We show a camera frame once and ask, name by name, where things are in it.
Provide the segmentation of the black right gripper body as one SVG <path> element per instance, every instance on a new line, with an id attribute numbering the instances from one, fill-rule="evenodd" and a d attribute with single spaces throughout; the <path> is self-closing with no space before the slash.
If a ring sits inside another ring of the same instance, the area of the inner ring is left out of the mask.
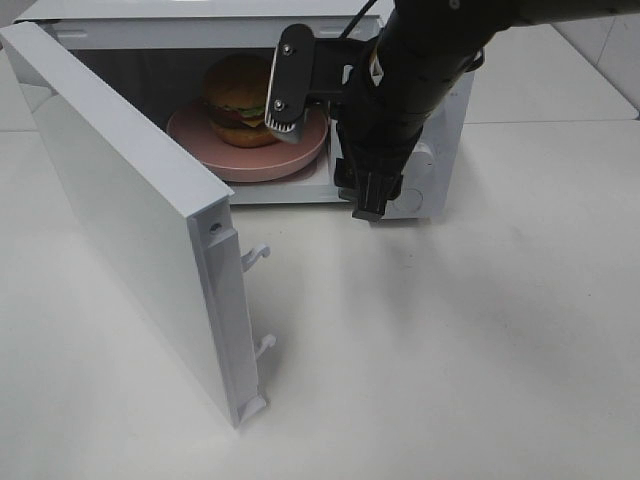
<path id="1" fill-rule="evenodd" d="M 399 190 L 424 117 L 400 106 L 402 92 L 382 88 L 387 71 L 377 41 L 317 39 L 309 100 L 329 104 L 342 156 L 334 180 L 345 190 Z"/>

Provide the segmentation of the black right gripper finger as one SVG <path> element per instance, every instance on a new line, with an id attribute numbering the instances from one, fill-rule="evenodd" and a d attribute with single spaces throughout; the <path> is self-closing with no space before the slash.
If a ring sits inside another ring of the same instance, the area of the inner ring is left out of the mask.
<path id="1" fill-rule="evenodd" d="M 387 203 L 399 196 L 403 175 L 350 158 L 337 158 L 333 179 L 339 197 L 352 204 L 353 218 L 379 221 L 386 214 Z"/>

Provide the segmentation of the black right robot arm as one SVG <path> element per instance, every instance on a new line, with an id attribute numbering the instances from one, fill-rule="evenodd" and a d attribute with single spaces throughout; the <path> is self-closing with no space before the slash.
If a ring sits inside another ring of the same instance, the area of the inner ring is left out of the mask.
<path id="1" fill-rule="evenodd" d="M 398 1 L 373 40 L 346 33 L 319 40 L 302 25 L 282 40 L 308 78 L 292 91 L 296 104 L 331 105 L 343 152 L 336 182 L 354 217 L 377 221 L 400 193 L 425 121 L 464 73 L 482 65 L 497 32 L 638 10 L 636 1 Z"/>

